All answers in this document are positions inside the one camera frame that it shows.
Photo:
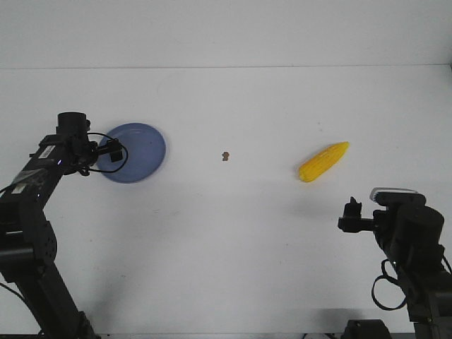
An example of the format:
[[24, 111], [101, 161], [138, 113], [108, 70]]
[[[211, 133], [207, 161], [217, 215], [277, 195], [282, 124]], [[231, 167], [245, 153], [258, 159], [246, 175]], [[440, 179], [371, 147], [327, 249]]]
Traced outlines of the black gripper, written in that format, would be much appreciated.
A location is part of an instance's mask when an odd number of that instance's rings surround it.
[[384, 210], [375, 210], [372, 218], [362, 217], [362, 204], [354, 197], [345, 204], [343, 216], [339, 218], [338, 228], [346, 233], [363, 231], [382, 234], [388, 229], [389, 213]]
[[99, 146], [97, 142], [89, 141], [88, 138], [73, 137], [69, 143], [69, 150], [71, 158], [69, 173], [89, 173], [101, 155], [108, 154], [111, 162], [123, 159], [122, 144], [116, 138], [108, 140], [104, 146]]

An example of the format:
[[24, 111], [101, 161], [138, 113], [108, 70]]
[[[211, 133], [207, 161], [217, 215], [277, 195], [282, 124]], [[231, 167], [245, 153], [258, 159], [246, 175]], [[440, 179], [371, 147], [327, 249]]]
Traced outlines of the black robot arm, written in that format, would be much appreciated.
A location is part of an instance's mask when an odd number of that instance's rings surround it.
[[14, 180], [1, 190], [1, 275], [18, 288], [40, 326], [38, 338], [97, 338], [55, 264], [57, 239], [44, 207], [65, 175], [87, 176], [99, 155], [117, 153], [118, 140], [98, 146], [84, 113], [64, 112]]
[[439, 239], [443, 215], [427, 206], [419, 193], [379, 191], [372, 197], [381, 206], [370, 219], [361, 216], [362, 205], [354, 198], [345, 204], [338, 227], [343, 232], [370, 231], [385, 253], [382, 279], [397, 285], [405, 295], [400, 304], [408, 310], [416, 338], [451, 337], [451, 266]]

